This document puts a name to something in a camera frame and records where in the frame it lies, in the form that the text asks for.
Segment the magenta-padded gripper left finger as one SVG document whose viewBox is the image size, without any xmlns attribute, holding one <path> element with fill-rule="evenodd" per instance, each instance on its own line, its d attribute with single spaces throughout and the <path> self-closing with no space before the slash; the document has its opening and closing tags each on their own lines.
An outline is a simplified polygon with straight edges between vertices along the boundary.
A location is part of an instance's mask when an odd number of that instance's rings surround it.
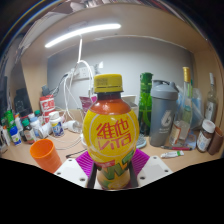
<svg viewBox="0 0 224 224">
<path fill-rule="evenodd" d="M 78 158 L 68 158 L 55 175 L 84 188 L 98 187 L 97 168 L 87 152 Z"/>
</svg>

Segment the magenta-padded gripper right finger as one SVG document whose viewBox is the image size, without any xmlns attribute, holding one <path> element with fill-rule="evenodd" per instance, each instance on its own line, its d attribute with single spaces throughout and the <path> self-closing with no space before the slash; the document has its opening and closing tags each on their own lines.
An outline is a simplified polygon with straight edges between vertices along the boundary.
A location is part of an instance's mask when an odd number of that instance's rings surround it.
<svg viewBox="0 0 224 224">
<path fill-rule="evenodd" d="M 172 170 L 158 156 L 148 156 L 137 149 L 131 160 L 128 186 L 143 187 L 170 174 Z"/>
</svg>

